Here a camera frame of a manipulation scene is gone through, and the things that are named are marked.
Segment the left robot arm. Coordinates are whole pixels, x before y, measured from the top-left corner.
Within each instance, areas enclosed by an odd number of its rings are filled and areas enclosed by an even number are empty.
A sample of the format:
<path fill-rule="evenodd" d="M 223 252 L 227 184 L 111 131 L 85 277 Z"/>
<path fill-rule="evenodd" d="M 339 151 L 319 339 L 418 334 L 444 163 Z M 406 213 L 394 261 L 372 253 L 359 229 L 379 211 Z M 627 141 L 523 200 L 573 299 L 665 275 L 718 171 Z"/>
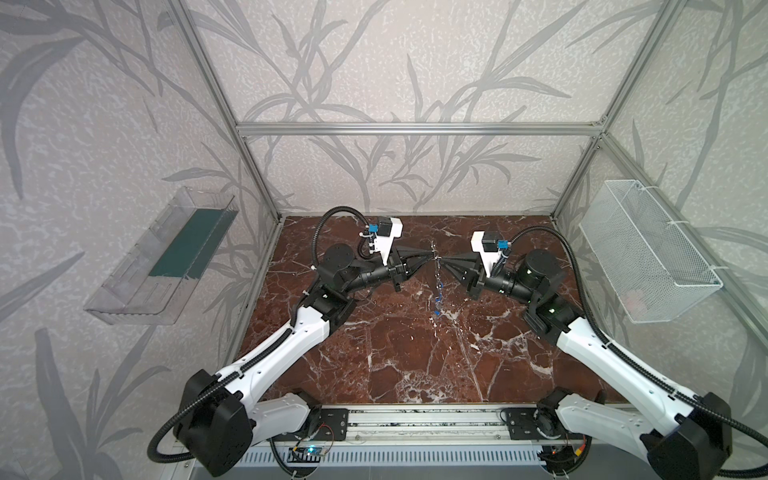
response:
<path fill-rule="evenodd" d="M 183 457 L 218 477 L 252 444 L 306 429 L 318 409 L 307 396 L 289 393 L 265 400 L 266 391 L 348 320 L 357 305 L 355 292 L 387 282 L 399 287 L 433 258 L 431 251 L 393 247 L 363 260 L 346 244 L 329 247 L 315 266 L 316 279 L 283 326 L 232 364 L 216 373 L 201 369 L 186 382 L 170 422 L 187 450 Z"/>

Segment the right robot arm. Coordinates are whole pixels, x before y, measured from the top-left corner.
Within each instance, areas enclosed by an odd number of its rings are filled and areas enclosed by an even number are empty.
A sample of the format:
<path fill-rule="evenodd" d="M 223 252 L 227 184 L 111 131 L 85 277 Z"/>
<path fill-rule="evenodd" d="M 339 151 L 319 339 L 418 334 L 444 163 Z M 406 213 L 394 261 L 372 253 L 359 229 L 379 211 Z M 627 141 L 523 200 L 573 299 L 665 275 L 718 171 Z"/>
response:
<path fill-rule="evenodd" d="M 645 461 L 662 479 L 713 479 L 732 451 L 728 426 L 648 379 L 640 361 L 612 340 L 601 340 L 585 313 L 557 292 L 565 273 L 545 250 L 519 267 L 491 273 L 500 253 L 480 251 L 441 259 L 470 297 L 493 291 L 526 305 L 524 320 L 540 338 L 587 366 L 632 406 L 627 412 L 558 388 L 539 404 L 564 429 L 608 443 Z"/>

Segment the green circuit board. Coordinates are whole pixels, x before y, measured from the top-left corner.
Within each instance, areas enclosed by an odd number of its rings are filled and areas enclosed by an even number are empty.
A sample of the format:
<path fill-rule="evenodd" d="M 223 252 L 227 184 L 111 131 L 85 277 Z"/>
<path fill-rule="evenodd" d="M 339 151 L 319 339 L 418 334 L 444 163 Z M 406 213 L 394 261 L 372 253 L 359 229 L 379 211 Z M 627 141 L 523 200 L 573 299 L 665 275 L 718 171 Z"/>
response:
<path fill-rule="evenodd" d="M 319 463 L 330 452 L 330 446 L 323 445 L 308 445 L 308 446 L 294 446 L 290 452 L 290 458 L 293 462 L 298 463 Z"/>

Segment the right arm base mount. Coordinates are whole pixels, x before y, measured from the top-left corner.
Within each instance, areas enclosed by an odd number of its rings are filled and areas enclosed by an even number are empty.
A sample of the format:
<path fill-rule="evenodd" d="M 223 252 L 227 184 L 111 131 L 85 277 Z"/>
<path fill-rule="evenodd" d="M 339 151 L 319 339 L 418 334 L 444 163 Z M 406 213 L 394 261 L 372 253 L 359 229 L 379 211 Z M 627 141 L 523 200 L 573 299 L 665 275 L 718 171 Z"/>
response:
<path fill-rule="evenodd" d="M 511 440 L 578 442 L 581 434 L 568 431 L 557 415 L 535 406 L 509 407 L 501 410 L 500 419 Z"/>

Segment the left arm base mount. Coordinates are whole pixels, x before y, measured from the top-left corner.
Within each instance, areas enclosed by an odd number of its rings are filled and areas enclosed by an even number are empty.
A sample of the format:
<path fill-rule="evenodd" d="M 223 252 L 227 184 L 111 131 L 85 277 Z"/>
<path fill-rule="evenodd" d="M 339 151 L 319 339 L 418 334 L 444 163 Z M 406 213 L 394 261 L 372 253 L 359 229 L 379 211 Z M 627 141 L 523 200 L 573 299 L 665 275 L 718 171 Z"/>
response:
<path fill-rule="evenodd" d="M 313 408 L 293 435 L 301 439 L 344 441 L 349 427 L 349 416 L 350 410 L 346 408 Z"/>

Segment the aluminium front rail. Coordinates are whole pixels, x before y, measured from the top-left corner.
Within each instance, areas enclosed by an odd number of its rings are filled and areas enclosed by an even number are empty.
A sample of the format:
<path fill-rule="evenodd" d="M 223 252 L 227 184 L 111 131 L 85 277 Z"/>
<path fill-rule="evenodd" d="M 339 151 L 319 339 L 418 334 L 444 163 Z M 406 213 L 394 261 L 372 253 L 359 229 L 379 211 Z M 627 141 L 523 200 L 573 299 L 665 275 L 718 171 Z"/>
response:
<path fill-rule="evenodd" d="M 564 443 L 511 440 L 501 410 L 533 404 L 370 404 L 331 405 L 350 410 L 344 441 L 351 445 L 475 445 Z M 289 394 L 248 407 L 236 397 L 200 404 L 173 423 L 174 436 L 195 458 L 237 459 L 248 448 L 275 436 L 296 441 L 311 409 L 303 398 Z"/>

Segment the aluminium frame crossbar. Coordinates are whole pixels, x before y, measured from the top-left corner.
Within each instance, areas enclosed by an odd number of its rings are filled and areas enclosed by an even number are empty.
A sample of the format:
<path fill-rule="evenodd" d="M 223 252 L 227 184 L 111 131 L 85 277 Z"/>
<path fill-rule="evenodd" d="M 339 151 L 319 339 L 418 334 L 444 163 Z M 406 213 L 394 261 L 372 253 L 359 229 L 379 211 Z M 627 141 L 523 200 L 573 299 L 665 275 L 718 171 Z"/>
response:
<path fill-rule="evenodd" d="M 242 137 L 260 136 L 597 136 L 603 127 L 590 122 L 243 122 Z"/>

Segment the clear plastic wall shelf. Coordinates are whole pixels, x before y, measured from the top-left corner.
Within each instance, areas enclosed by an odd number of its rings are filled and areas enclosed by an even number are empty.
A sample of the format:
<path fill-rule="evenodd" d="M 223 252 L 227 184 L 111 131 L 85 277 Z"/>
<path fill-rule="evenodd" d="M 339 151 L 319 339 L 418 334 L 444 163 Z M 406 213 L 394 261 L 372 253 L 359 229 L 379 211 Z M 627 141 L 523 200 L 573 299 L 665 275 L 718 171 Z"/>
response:
<path fill-rule="evenodd" d="M 176 323 L 238 213 L 233 194 L 179 188 L 84 310 L 108 325 Z"/>

